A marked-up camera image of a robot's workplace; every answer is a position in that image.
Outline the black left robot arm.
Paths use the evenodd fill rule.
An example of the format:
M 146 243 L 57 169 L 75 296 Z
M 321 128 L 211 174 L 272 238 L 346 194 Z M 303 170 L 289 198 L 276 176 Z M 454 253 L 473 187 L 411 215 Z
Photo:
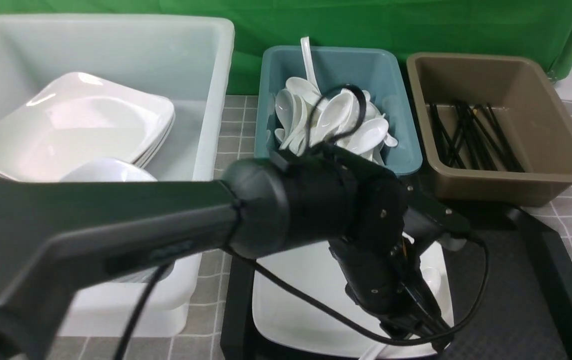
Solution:
M 240 258 L 352 330 L 392 346 L 441 349 L 439 314 L 420 255 L 468 221 L 396 175 L 338 146 L 234 162 L 220 180 L 27 183 L 0 178 L 0 360 L 43 360 L 77 291 L 212 249 Z M 279 280 L 256 259 L 328 241 L 348 294 L 389 337 L 361 328 Z

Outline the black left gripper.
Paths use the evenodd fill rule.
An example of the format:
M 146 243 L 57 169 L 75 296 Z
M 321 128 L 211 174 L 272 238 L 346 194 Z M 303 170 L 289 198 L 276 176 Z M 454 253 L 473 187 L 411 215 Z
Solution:
M 329 240 L 332 257 L 347 280 L 346 293 L 397 347 L 436 336 L 443 353 L 454 335 L 424 281 L 420 256 L 444 234 L 468 235 L 469 221 L 422 193 L 366 190 L 357 196 L 347 234 Z

